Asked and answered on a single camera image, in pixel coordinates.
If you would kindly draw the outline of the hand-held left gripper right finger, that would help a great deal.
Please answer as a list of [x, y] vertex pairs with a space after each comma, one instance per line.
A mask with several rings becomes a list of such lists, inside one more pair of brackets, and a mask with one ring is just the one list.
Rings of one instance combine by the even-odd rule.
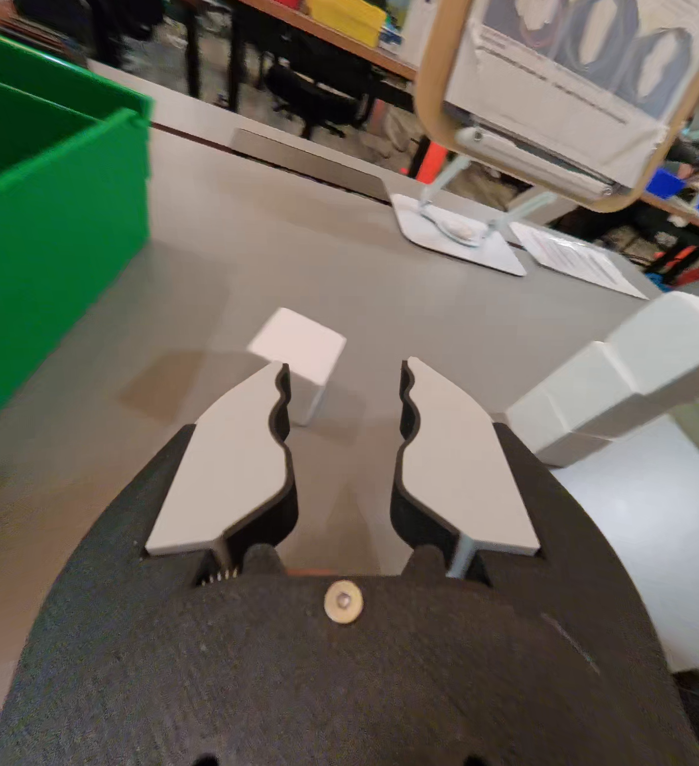
[[402, 362], [402, 416], [392, 484], [394, 531], [412, 549], [440, 551], [448, 578], [478, 554], [533, 557], [541, 542], [495, 424], [465, 391], [418, 357]]

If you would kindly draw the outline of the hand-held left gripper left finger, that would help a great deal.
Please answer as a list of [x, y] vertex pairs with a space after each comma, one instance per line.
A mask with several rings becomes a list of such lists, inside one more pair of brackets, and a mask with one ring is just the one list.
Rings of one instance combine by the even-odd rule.
[[298, 519], [289, 400], [288, 365], [271, 362], [198, 418], [147, 554], [210, 551], [221, 567], [240, 567], [252, 545], [288, 536]]

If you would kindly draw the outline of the grey desk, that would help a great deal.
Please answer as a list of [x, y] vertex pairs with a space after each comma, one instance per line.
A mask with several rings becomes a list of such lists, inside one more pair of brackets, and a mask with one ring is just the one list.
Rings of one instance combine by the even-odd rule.
[[280, 546], [296, 570], [397, 574], [389, 519], [403, 359], [502, 413], [638, 299], [538, 267], [512, 276], [408, 242], [388, 205], [230, 152], [236, 132], [419, 185], [102, 65], [155, 102], [151, 239], [0, 412], [0, 708], [48, 589], [98, 515], [185, 424], [261, 367], [277, 308], [346, 344], [316, 415], [291, 431], [299, 500]]

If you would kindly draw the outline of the laminated paper sheet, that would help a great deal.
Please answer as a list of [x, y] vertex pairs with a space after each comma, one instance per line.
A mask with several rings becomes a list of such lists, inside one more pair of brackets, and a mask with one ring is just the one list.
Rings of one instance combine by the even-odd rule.
[[513, 222], [508, 226], [539, 266], [613, 292], [647, 300], [648, 297], [622, 275], [600, 248], [524, 222]]

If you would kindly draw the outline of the green plastic bin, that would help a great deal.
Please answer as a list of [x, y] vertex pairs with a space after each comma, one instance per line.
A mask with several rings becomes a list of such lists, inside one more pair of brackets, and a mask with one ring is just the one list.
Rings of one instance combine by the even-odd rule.
[[0, 410], [148, 241], [153, 105], [0, 36]]

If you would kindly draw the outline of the orange traffic cone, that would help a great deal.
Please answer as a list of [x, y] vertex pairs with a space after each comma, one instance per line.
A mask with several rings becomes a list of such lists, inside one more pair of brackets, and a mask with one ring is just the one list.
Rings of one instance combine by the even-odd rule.
[[449, 156], [449, 150], [431, 142], [425, 153], [421, 154], [421, 163], [415, 174], [416, 180], [423, 184], [431, 184], [443, 169]]

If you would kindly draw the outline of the wooden document stand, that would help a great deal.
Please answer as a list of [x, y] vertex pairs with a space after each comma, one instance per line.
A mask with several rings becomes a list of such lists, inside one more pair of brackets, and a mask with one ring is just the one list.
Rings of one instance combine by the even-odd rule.
[[[699, 14], [699, 2], [688, 2]], [[403, 235], [439, 254], [525, 276], [526, 270], [510, 251], [505, 235], [516, 220], [527, 219], [539, 207], [566, 198], [597, 214], [610, 214], [636, 202], [661, 166], [685, 120], [699, 98], [699, 46], [696, 63], [677, 92], [666, 123], [666, 135], [651, 154], [632, 187], [622, 187], [583, 168], [563, 162], [539, 146], [511, 133], [496, 130], [468, 113], [446, 104], [453, 73], [473, 2], [439, 2], [423, 51], [414, 87], [414, 108], [424, 132], [432, 142], [454, 153], [453, 159], [418, 199], [398, 202], [393, 209]], [[699, 16], [695, 22], [699, 33]], [[433, 204], [434, 196], [472, 162], [522, 180], [536, 188], [536, 197], [489, 223], [471, 220]]]

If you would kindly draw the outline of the black office chair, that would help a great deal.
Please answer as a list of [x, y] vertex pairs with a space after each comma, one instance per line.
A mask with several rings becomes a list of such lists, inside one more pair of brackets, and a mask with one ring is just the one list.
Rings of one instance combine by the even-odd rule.
[[374, 100], [326, 88], [281, 63], [272, 63], [263, 85], [274, 99], [273, 111], [302, 121], [299, 136], [312, 140], [317, 129], [345, 138], [344, 128], [362, 129], [371, 116]]

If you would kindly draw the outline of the printed instruction sheet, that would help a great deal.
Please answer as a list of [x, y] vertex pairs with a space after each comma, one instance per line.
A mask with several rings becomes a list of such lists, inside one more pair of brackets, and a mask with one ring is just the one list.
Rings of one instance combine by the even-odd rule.
[[688, 2], [473, 2], [446, 104], [632, 187], [696, 63]]

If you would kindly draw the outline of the yellow plastic bin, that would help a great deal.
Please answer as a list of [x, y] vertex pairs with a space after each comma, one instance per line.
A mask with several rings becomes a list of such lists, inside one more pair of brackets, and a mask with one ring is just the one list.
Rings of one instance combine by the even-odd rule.
[[304, 1], [303, 5], [315, 22], [365, 46], [378, 46], [387, 20], [384, 8], [365, 1]]

